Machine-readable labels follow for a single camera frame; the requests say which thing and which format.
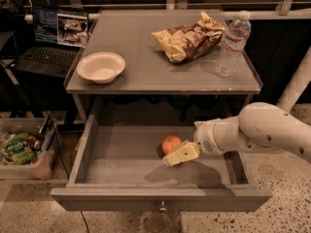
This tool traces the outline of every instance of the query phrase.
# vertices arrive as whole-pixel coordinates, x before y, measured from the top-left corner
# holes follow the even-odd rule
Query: brown chip bag
[[[191,61],[223,40],[225,28],[201,12],[201,20],[192,26],[179,26],[151,34],[172,63]]]

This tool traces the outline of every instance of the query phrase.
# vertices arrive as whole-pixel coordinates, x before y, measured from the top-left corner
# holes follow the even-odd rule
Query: drawer knob
[[[158,211],[160,213],[163,213],[163,214],[167,212],[167,208],[165,207],[165,202],[164,201],[161,201],[161,206],[160,206],[160,208],[158,208]]]

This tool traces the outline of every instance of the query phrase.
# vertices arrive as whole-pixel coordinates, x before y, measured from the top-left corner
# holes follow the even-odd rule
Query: white bottle cap
[[[247,19],[250,19],[251,13],[249,13],[247,11],[240,11],[239,17],[240,17],[240,19],[247,20]]]

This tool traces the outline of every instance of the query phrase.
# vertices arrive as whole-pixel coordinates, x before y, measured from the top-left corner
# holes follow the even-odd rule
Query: floor
[[[311,125],[311,105],[296,105],[293,115]],[[67,212],[50,191],[67,183],[80,136],[61,134],[64,165],[56,160],[50,180],[1,181],[0,232],[311,232],[311,165],[286,152],[246,155],[258,188],[273,193],[255,212]]]

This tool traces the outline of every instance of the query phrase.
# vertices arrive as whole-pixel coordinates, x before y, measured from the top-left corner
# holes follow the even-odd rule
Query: white bowl
[[[112,52],[97,52],[83,58],[78,66],[78,75],[94,83],[109,83],[125,67],[124,59]]]

